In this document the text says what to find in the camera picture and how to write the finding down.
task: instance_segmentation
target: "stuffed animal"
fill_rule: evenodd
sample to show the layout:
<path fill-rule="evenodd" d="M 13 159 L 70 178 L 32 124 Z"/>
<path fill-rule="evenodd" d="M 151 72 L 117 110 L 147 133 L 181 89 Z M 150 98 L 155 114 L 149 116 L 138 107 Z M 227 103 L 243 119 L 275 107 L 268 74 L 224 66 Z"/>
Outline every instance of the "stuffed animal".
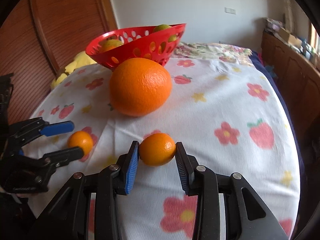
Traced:
<path fill-rule="evenodd" d="M 57 77 L 52 80 L 51 89 L 53 90 L 57 87 L 75 69 L 91 64 L 96 64 L 96 62 L 90 58 L 85 51 L 81 51 L 75 56 L 74 60 L 70 64 L 59 69 Z"/>

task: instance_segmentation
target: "red fruit bowl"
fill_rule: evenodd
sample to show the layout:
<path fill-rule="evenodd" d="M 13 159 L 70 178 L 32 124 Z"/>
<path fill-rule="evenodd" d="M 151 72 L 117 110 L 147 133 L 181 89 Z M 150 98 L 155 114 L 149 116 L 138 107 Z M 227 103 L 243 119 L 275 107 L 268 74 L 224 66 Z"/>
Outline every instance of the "red fruit bowl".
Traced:
<path fill-rule="evenodd" d="M 155 33 L 152 33 L 155 26 L 114 30 L 92 40 L 85 52 L 94 61 L 112 71 L 125 60 L 134 57 L 151 59 L 164 66 L 172 51 L 179 44 L 186 24 L 171 26 L 171 28 Z M 175 41 L 172 41 L 173 35 L 176 35 Z M 100 53 L 101 44 L 108 38 L 121 40 L 124 45 Z"/>

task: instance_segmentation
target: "floral blanket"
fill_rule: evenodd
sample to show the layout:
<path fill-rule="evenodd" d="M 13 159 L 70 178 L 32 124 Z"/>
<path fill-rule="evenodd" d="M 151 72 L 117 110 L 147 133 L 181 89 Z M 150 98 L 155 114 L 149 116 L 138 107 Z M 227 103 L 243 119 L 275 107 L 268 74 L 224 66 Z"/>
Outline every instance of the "floral blanket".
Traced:
<path fill-rule="evenodd" d="M 42 102 L 32 117 L 42 116 L 50 123 L 71 120 L 75 131 L 87 131 L 95 146 L 90 155 L 57 169 L 47 193 L 29 199 L 36 215 L 73 173 L 100 172 L 127 153 L 133 140 L 141 142 L 151 133 L 164 132 L 214 172 L 241 173 L 287 235 L 292 234 L 300 197 L 299 164 L 288 119 L 272 86 L 251 67 L 247 49 L 220 44 L 181 46 L 174 55 L 189 58 L 168 61 L 165 68 L 172 77 L 172 92 L 151 114 L 132 118 L 117 112 L 109 101 L 111 71 L 97 64 L 75 70 Z M 40 158 L 63 149 L 69 136 L 40 137 L 27 145 L 25 154 Z M 123 239 L 190 240 L 196 200 L 184 195 L 175 160 L 156 168 L 139 162 L 132 192 L 118 197 Z M 220 200 L 220 239 L 225 239 Z M 91 239 L 94 203 L 93 198 Z"/>
<path fill-rule="evenodd" d="M 171 57 L 195 59 L 219 59 L 223 62 L 236 63 L 254 67 L 249 56 L 250 49 L 220 43 L 186 43 L 180 42 Z"/>

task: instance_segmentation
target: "wall switch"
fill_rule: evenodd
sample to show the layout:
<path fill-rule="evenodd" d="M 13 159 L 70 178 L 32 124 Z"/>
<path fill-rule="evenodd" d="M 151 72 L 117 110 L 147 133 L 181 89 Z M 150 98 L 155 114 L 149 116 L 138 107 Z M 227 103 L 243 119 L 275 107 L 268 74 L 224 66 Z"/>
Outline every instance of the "wall switch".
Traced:
<path fill-rule="evenodd" d="M 225 11 L 226 13 L 236 14 L 236 10 L 235 10 L 235 9 L 232 9 L 232 8 L 227 8 L 227 7 L 225 7 L 225 8 L 224 8 L 224 11 Z"/>

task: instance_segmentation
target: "wooden furniture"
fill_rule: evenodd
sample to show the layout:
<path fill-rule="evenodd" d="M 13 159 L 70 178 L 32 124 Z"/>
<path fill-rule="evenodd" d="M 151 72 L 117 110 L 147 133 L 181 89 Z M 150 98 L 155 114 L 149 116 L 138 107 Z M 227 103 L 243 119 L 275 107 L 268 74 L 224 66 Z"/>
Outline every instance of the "wooden furniture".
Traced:
<path fill-rule="evenodd" d="M 9 123 L 29 118 L 59 68 L 112 29 L 110 0 L 20 0 L 0 28 L 0 75 L 14 72 Z"/>
<path fill-rule="evenodd" d="M 320 116 L 320 73 L 302 55 L 276 37 L 263 33 L 262 58 L 274 66 L 276 85 L 288 107 L 297 135 L 302 141 Z"/>

